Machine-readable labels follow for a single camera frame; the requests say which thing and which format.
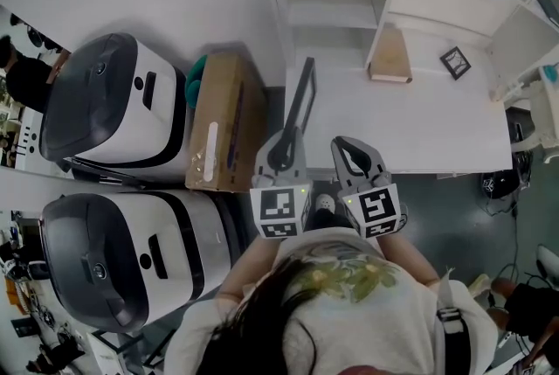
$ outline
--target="gray floor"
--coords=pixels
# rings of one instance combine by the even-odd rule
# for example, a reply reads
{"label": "gray floor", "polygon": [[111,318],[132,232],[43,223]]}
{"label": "gray floor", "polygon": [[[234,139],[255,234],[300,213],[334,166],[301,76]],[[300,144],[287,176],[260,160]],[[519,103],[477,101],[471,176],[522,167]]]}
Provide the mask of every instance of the gray floor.
{"label": "gray floor", "polygon": [[[268,95],[271,135],[283,124],[284,93],[280,88],[273,88]],[[544,243],[559,253],[559,159],[544,165],[536,156],[532,183],[520,195],[517,222],[510,213],[490,216],[485,212],[506,210],[512,200],[506,198],[487,203],[481,194],[479,175],[443,180],[437,180],[433,175],[396,175],[394,180],[401,202],[409,210],[409,222],[403,234],[440,274],[453,268],[453,278],[466,284],[481,273],[495,277],[505,265],[514,261],[516,228],[521,281],[527,279],[524,272],[536,273],[535,249],[538,244]],[[335,197],[338,190],[338,184],[317,182],[314,186],[315,196],[327,192]],[[238,200],[250,235],[256,235],[248,195],[238,195]],[[150,340],[156,342],[169,328],[177,327],[182,315],[183,309],[149,326],[147,335]],[[517,343],[510,341],[496,359],[504,361],[517,351]]]}

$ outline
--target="floral print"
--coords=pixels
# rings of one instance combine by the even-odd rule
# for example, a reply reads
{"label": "floral print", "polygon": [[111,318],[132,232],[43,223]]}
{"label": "floral print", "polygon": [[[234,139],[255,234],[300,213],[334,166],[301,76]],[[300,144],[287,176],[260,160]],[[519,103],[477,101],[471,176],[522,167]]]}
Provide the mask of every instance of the floral print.
{"label": "floral print", "polygon": [[[394,274],[399,270],[396,267],[354,248],[339,246],[337,249],[330,246],[326,255],[317,249],[307,251],[303,260],[314,264],[293,282],[293,287],[318,290],[336,299],[359,303],[378,286],[392,288],[397,285]],[[332,255],[333,250],[340,252]]]}

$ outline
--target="cardboard box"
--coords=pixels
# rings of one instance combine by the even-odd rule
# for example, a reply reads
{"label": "cardboard box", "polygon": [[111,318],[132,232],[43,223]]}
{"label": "cardboard box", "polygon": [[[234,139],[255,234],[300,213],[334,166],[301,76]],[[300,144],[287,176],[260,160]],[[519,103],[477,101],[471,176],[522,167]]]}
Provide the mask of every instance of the cardboard box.
{"label": "cardboard box", "polygon": [[266,139],[266,97],[244,59],[210,55],[204,68],[186,186],[194,190],[249,191],[256,154]]}
{"label": "cardboard box", "polygon": [[384,28],[369,66],[372,80],[411,83],[410,59],[401,30]]}

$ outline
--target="white desk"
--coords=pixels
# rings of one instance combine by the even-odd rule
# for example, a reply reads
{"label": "white desk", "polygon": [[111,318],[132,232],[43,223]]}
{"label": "white desk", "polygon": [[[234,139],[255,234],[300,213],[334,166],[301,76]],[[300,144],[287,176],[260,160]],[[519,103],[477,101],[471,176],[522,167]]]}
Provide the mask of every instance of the white desk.
{"label": "white desk", "polygon": [[[489,99],[494,78],[483,50],[404,30],[414,80],[371,81],[364,71],[317,67],[317,95],[305,133],[307,167],[333,174],[330,141],[337,135],[377,148],[394,173],[477,173],[510,169],[505,108]],[[472,68],[458,81],[439,57],[458,45]],[[288,69],[286,115],[300,68]]]}

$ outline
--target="backpack strap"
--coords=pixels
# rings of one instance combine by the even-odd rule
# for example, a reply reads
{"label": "backpack strap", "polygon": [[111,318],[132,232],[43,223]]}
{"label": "backpack strap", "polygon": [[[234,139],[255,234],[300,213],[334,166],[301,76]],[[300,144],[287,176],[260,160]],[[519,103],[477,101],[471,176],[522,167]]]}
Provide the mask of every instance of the backpack strap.
{"label": "backpack strap", "polygon": [[436,346],[436,372],[441,375],[442,373],[446,375],[469,375],[472,361],[470,333],[461,311],[454,306],[449,274],[440,281],[437,318],[444,333],[444,347]]}

